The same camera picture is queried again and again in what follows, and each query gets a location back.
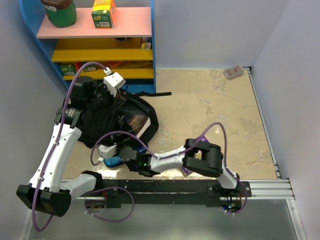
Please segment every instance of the purple package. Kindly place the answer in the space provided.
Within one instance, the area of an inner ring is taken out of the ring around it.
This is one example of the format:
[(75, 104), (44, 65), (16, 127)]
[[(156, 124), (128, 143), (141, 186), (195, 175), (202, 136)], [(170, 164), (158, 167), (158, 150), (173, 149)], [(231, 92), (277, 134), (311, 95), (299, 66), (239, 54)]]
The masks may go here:
[[(203, 136), (203, 137), (201, 138), (201, 141), (202, 141), (202, 142), (209, 142), (208, 139), (206, 139), (205, 136)], [(181, 171), (182, 175), (185, 176), (185, 177), (187, 177), (187, 176), (189, 176), (190, 174), (193, 173), (192, 171), (190, 171), (190, 170), (188, 170), (188, 169), (186, 169), (186, 168), (184, 168), (184, 167), (181, 167), (181, 168), (180, 168), (180, 171)]]

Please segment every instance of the cable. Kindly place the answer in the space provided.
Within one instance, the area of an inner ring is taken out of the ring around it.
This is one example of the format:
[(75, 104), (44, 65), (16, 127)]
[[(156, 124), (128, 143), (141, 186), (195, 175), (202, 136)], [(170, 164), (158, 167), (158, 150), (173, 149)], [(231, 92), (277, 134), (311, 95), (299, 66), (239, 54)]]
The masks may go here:
[(203, 138), (205, 136), (205, 134), (215, 125), (219, 125), (221, 128), (222, 128), (222, 132), (223, 132), (223, 136), (224, 136), (224, 158), (223, 158), (223, 166), (225, 167), (225, 170), (239, 183), (239, 185), (241, 185), (241, 187), (243, 188), (244, 190), (244, 193), (245, 193), (245, 199), (244, 199), (244, 203), (242, 205), (242, 207), (236, 211), (236, 212), (228, 212), (228, 213), (231, 213), (231, 214), (239, 214), (244, 208), (245, 206), (247, 205), (247, 199), (248, 199), (248, 192), (246, 190), (246, 187), (244, 186), (244, 184), (236, 177), (232, 174), (232, 172), (228, 169), (228, 166), (227, 166), (227, 147), (228, 147), (228, 143), (227, 143), (227, 134), (226, 134), (226, 130), (225, 130), (225, 127), (223, 126), (222, 123), (220, 122), (213, 122), (211, 123), (209, 126), (206, 127), (206, 129), (203, 131), (203, 133), (198, 136), (194, 143), (188, 147), (186, 150), (183, 150), (181, 152), (178, 152), (178, 153), (174, 153), (174, 154), (171, 154), (171, 155), (168, 155), (168, 156), (164, 156), (164, 157), (158, 157), (156, 154), (154, 154), (139, 138), (137, 138), (135, 135), (129, 133), (129, 132), (126, 132), (126, 131), (111, 131), (111, 132), (108, 132), (106, 133), (105, 135), (103, 135), (102, 137), (99, 138), (99, 140), (95, 143), (95, 145), (93, 146), (92, 150), (91, 150), (91, 154), (90, 154), (90, 161), (91, 161), (91, 164), (93, 166), (97, 166), (100, 164), (100, 162), (97, 162), (97, 163), (94, 163), (93, 161), (93, 155), (94, 155), (94, 151), (95, 149), (97, 148), (98, 144), (106, 137), (109, 137), (113, 134), (124, 134), (124, 135), (128, 135), (134, 139), (136, 139), (149, 153), (152, 157), (156, 158), (156, 159), (159, 159), (159, 160), (165, 160), (165, 159), (169, 159), (169, 158), (173, 158), (173, 157), (176, 157), (176, 156), (179, 156), (179, 155), (182, 155), (182, 154), (185, 154), (187, 152), (189, 152), (190, 150), (192, 150), (200, 141), (201, 141), (201, 138)]
[(48, 155), (46, 156), (46, 159), (45, 159), (43, 167), (41, 169), (40, 177), (39, 177), (39, 180), (38, 180), (38, 183), (36, 185), (36, 188), (35, 188), (35, 191), (34, 191), (34, 195), (33, 195), (33, 201), (32, 201), (32, 224), (34, 226), (34, 229), (37, 230), (38, 232), (42, 232), (43, 230), (45, 230), (46, 227), (49, 225), (51, 219), (53, 218), (53, 215), (51, 215), (50, 218), (48, 219), (48, 221), (46, 222), (46, 224), (42, 228), (38, 227), (37, 221), (36, 221), (36, 205), (37, 205), (37, 198), (38, 198), (38, 192), (39, 192), (39, 189), (40, 189), (40, 185), (41, 185), (42, 180), (44, 179), (43, 177), (44, 177), (46, 168), (48, 166), (48, 163), (50, 161), (50, 158), (51, 158), (52, 154), (54, 153), (54, 150), (55, 150), (56, 146), (59, 144), (59, 140), (60, 140), (60, 137), (61, 137), (62, 129), (63, 129), (64, 123), (65, 123), (65, 119), (66, 119), (66, 110), (67, 110), (67, 107), (68, 107), (68, 103), (69, 103), (69, 99), (70, 99), (70, 96), (71, 96), (72, 88), (74, 87), (75, 82), (77, 81), (80, 73), (85, 69), (85, 67), (87, 67), (89, 65), (98, 65), (98, 66), (102, 67), (103, 69), (106, 69), (106, 67), (103, 66), (101, 63), (98, 63), (98, 62), (95, 62), (95, 61), (87, 62), (82, 67), (80, 67), (80, 69), (77, 71), (77, 73), (73, 77), (73, 80), (72, 80), (72, 82), (70, 84), (70, 87), (69, 87), (68, 92), (66, 94), (64, 105), (63, 105), (60, 129), (59, 129), (59, 132), (58, 132), (58, 134), (56, 136), (55, 143), (52, 145)]
[(114, 220), (114, 219), (108, 219), (108, 218), (105, 218), (105, 217), (102, 217), (102, 216), (98, 216), (98, 215), (95, 215), (93, 214), (92, 212), (90, 212), (87, 208), (86, 205), (84, 205), (84, 208), (85, 208), (85, 212), (86, 213), (89, 213), (92, 217), (95, 217), (97, 219), (100, 219), (100, 220), (103, 220), (103, 221), (106, 221), (106, 222), (111, 222), (111, 223), (119, 223), (119, 222), (122, 222), (126, 219), (128, 219), (131, 214), (134, 212), (134, 209), (135, 209), (135, 200), (134, 200), (134, 197), (132, 196), (132, 194), (125, 188), (122, 188), (122, 187), (119, 187), (119, 186), (111, 186), (111, 187), (106, 187), (106, 188), (103, 188), (103, 189), (99, 189), (99, 190), (95, 190), (95, 191), (90, 191), (88, 192), (88, 194), (96, 194), (96, 193), (99, 193), (99, 192), (104, 192), (106, 190), (111, 190), (111, 189), (120, 189), (122, 191), (125, 191), (129, 197), (131, 198), (132, 200), (132, 208), (131, 208), (131, 211), (129, 212), (129, 214), (121, 219), (117, 219), (117, 220)]

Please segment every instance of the table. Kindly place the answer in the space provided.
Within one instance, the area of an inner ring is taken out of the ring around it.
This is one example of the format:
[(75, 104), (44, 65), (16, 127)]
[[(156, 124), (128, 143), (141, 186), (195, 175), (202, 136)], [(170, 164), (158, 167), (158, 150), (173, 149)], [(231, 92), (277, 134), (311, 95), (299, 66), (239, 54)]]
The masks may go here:
[[(172, 92), (172, 96), (143, 97), (155, 108), (159, 120), (159, 130), (149, 143), (153, 152), (176, 149), (186, 139), (199, 136), (210, 123), (221, 122), (227, 132), (228, 166), (241, 179), (277, 179), (247, 71), (233, 80), (227, 80), (220, 69), (159, 69), (156, 74), (157, 92)], [(213, 127), (206, 138), (224, 149), (220, 127)], [(104, 179), (146, 179), (125, 165), (112, 170), (104, 163), (92, 166), (90, 151), (83, 143), (76, 143), (63, 179), (75, 179), (84, 170), (101, 173)], [(172, 169), (153, 179), (185, 177)], [(186, 179), (207, 177), (192, 173)]]

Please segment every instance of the white wall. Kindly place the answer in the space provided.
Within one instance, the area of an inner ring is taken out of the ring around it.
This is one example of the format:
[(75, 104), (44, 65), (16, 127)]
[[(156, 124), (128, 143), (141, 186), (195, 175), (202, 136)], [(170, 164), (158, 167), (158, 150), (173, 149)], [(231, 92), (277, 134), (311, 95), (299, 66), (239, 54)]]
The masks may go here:
[(17, 0), (0, 1), (0, 32), (0, 238), (15, 240), (27, 211), (16, 190), (42, 160), (65, 90), (54, 83)]
[(253, 66), (275, 158), (309, 240), (320, 236), (319, 13), (318, 0), (291, 0)]
[[(157, 67), (252, 66), (289, 0), (154, 0)], [(75, 0), (92, 7), (94, 0)], [(118, 7), (150, 0), (116, 0)]]

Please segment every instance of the blue shelf frame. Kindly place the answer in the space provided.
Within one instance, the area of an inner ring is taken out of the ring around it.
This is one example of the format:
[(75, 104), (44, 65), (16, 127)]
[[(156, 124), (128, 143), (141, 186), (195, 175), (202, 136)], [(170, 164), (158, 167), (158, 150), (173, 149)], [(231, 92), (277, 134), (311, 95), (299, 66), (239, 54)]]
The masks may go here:
[[(156, 33), (155, 33), (155, 0), (151, 1), (151, 28), (152, 28), (152, 54), (153, 54), (153, 81), (150, 81), (150, 84), (147, 82), (141, 82), (139, 79), (130, 79), (127, 81), (128, 87), (127, 90), (130, 93), (139, 93), (139, 92), (147, 92), (147, 93), (156, 93), (157, 85), (156, 85)], [(59, 63), (52, 62), (52, 56), (55, 52), (56, 45), (58, 43), (58, 39), (38, 39), (37, 33), (40, 29), (40, 26), (44, 20), (46, 15), (45, 8), (43, 7), (40, 0), (19, 0), (19, 7), (22, 19), (25, 23), (25, 26), (31, 33), (32, 37), (42, 50), (43, 54), (48, 60), (48, 64), (52, 66), (52, 68), (56, 71), (59, 76), (58, 81), (62, 81), (66, 88), (69, 87), (70, 83), (64, 80), (64, 76), (62, 75)]]

